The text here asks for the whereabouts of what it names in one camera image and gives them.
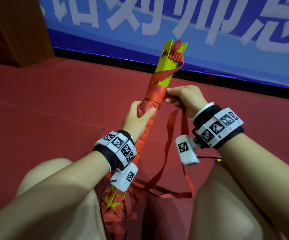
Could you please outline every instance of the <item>person's left arm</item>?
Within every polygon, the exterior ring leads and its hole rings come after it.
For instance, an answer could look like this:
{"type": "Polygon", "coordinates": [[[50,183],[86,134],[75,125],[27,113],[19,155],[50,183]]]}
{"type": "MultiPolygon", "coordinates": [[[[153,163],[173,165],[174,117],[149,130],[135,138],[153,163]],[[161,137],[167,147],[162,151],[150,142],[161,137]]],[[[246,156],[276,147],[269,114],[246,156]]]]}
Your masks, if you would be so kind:
{"type": "MultiPolygon", "coordinates": [[[[140,104],[131,105],[123,126],[134,142],[154,113],[138,118],[140,104]]],[[[0,239],[50,239],[108,172],[108,161],[94,151],[41,181],[0,211],[0,239]]]]}

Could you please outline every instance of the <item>black baseboard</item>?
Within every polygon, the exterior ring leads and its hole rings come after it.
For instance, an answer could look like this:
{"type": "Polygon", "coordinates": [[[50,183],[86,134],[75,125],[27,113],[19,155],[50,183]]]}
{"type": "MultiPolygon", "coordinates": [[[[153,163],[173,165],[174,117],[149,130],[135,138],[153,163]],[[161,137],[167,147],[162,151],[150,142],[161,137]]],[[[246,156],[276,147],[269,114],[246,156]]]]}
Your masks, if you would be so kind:
{"type": "MultiPolygon", "coordinates": [[[[130,70],[136,70],[141,72],[154,73],[156,66],[151,64],[140,63],[136,61],[122,60],[111,58],[107,56],[99,56],[93,54],[86,54],[71,50],[54,49],[57,57],[63,57],[74,60],[81,60],[86,62],[92,62],[97,64],[109,65],[114,67],[126,68],[130,70]]],[[[210,84],[219,87],[232,88],[236,90],[260,93],[269,96],[280,97],[289,99],[289,88],[282,88],[274,85],[260,84],[256,82],[243,81],[233,78],[214,76],[212,79],[210,76],[198,73],[179,70],[174,73],[173,77],[183,80],[194,81],[198,83],[210,84]]]]}

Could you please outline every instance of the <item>person's right arm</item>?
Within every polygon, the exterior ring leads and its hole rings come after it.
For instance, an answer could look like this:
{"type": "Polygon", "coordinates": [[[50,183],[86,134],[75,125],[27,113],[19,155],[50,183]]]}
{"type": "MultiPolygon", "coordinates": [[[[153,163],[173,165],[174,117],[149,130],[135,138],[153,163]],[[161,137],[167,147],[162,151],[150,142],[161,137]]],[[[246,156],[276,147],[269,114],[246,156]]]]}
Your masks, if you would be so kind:
{"type": "MultiPolygon", "coordinates": [[[[189,117],[207,104],[195,86],[168,93],[180,97],[189,117]]],[[[230,139],[218,152],[250,198],[289,239],[289,165],[245,134],[230,139]]]]}

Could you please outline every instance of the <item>person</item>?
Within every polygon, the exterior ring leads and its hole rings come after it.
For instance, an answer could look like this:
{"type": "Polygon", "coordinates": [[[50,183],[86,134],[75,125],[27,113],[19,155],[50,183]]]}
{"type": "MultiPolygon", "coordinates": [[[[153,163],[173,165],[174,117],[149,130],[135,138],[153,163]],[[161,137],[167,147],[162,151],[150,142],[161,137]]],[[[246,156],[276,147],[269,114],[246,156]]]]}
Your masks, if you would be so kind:
{"type": "MultiPolygon", "coordinates": [[[[193,118],[208,103],[196,86],[168,89],[193,118]]],[[[134,102],[123,130],[136,141],[154,113],[137,117],[134,102]]],[[[179,107],[179,102],[166,100],[179,107]]],[[[188,239],[289,239],[289,166],[240,133],[218,148],[223,160],[198,190],[188,239]]],[[[44,162],[22,181],[17,197],[0,210],[0,240],[105,239],[93,188],[109,163],[94,151],[75,163],[44,162]]]]}

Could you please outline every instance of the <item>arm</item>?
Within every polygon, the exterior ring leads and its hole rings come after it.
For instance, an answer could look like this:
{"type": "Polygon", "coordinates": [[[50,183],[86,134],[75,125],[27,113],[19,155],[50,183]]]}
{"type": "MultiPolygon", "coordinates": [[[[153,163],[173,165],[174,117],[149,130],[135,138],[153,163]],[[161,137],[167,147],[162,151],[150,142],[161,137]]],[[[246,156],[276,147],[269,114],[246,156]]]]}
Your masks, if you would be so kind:
{"type": "MultiPolygon", "coordinates": [[[[140,104],[131,105],[123,126],[134,141],[154,113],[151,109],[138,118],[140,104]]],[[[94,151],[36,184],[0,211],[0,240],[52,238],[108,172],[108,161],[94,151]]]]}
{"type": "MultiPolygon", "coordinates": [[[[179,96],[190,118],[207,104],[196,86],[167,91],[179,96]]],[[[244,134],[227,141],[218,152],[250,198],[289,239],[289,166],[244,134]]]]}

